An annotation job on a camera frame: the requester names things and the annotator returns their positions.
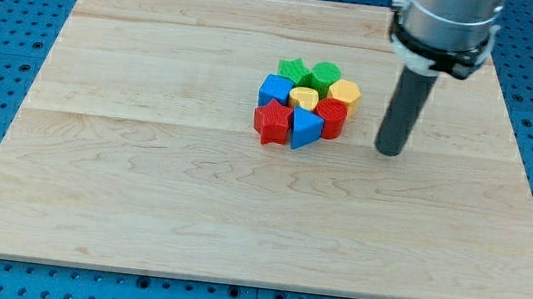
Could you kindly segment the black and white clamp collar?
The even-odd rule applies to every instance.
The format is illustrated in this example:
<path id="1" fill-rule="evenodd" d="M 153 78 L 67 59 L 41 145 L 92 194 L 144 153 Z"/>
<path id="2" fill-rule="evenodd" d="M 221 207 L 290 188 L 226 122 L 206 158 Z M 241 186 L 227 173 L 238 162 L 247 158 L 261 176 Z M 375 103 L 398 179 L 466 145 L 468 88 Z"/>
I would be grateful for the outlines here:
<path id="1" fill-rule="evenodd" d="M 394 53 L 404 65 L 423 76 L 447 73 L 468 79 L 491 56 L 499 12 L 470 15 L 450 7 L 438 12 L 417 0 L 392 0 L 387 33 Z"/>

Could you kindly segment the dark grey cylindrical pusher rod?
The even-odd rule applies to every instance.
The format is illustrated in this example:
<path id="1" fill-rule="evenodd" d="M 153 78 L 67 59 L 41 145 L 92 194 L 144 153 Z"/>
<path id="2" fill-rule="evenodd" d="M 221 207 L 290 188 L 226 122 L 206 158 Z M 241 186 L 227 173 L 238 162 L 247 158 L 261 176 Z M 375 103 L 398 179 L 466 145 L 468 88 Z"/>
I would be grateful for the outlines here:
<path id="1" fill-rule="evenodd" d="M 390 157 L 401 154 L 425 106 L 437 76 L 423 76 L 404 67 L 374 140 L 376 149 Z"/>

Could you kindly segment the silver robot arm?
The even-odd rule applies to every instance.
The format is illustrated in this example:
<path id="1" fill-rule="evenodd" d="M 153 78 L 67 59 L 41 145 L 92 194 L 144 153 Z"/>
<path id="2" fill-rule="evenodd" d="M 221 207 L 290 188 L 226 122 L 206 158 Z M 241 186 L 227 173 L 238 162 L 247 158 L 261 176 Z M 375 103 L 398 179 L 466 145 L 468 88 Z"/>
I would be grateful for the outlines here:
<path id="1" fill-rule="evenodd" d="M 466 80 L 495 46 L 506 0 L 391 0 L 387 37 L 404 63 L 374 139 L 381 154 L 401 154 L 438 77 Z"/>

